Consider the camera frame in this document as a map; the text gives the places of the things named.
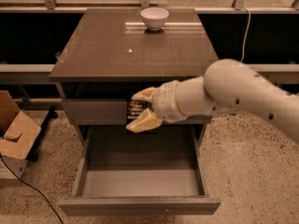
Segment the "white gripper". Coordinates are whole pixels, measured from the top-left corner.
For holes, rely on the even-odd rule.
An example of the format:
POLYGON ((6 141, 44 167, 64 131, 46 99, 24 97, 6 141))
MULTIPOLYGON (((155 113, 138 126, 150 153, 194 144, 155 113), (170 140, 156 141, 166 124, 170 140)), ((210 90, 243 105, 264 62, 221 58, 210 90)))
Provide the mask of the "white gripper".
POLYGON ((176 100, 178 81, 166 82, 157 89, 149 87, 135 93, 132 100, 147 102, 150 108, 129 108, 127 111, 128 124, 126 129, 132 133, 142 133, 162 125, 163 121, 175 123, 187 117, 181 113, 176 100))

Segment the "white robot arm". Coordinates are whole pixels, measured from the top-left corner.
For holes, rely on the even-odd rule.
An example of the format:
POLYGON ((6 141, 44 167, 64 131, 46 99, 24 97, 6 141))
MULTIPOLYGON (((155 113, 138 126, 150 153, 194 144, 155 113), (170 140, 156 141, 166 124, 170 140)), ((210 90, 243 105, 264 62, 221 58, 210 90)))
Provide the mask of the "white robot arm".
POLYGON ((133 133, 158 128, 189 117, 246 111, 264 119, 299 143, 299 96, 273 85, 248 65, 218 60, 200 76, 170 81, 134 94, 149 106, 127 124, 133 133))

